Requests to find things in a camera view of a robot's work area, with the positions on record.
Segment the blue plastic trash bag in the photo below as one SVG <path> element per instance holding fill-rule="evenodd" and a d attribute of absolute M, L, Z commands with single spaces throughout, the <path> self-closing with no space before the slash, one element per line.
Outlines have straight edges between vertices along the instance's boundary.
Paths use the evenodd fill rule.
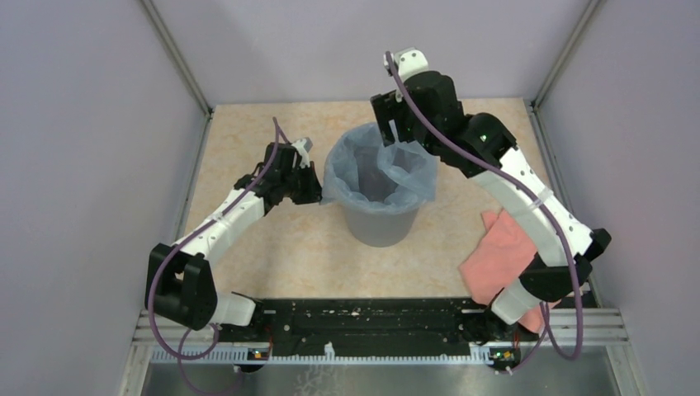
<path fill-rule="evenodd" d="M 398 215 L 435 200 L 438 161 L 420 144 L 384 145 L 375 123 L 345 132 L 324 164 L 323 205 Z"/>

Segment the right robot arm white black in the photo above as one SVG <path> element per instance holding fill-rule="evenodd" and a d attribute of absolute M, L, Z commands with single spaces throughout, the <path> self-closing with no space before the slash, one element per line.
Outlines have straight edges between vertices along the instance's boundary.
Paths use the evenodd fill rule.
<path fill-rule="evenodd" d="M 388 144 L 419 144 L 501 205 L 483 213 L 486 234 L 459 267 L 472 299 L 487 308 L 486 333 L 505 340 L 518 324 L 542 331 L 544 310 L 579 294 L 609 232 L 580 223 L 559 202 L 500 119 L 465 113 L 447 75 L 417 73 L 370 103 Z"/>

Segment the grey plastic trash bin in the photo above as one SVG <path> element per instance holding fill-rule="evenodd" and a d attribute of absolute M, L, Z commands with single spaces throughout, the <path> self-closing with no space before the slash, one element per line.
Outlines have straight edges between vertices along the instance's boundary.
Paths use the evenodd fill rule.
<path fill-rule="evenodd" d="M 357 240 L 376 247 L 386 248 L 402 241 L 411 230 L 421 205 L 403 214 L 365 214 L 340 205 L 346 225 Z"/>

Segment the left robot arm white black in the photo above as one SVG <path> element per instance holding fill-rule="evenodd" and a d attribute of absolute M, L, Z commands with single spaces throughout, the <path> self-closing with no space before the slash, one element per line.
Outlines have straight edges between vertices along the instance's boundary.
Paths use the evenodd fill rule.
<path fill-rule="evenodd" d="M 215 287 L 212 269 L 252 224 L 284 199 L 296 205 L 320 202 L 322 187 L 310 159 L 312 142 L 270 143 L 254 171 L 236 181 L 213 213 L 192 232 L 149 254 L 144 306 L 191 330 L 233 325 L 245 341 L 260 338 L 265 320 L 255 299 Z"/>

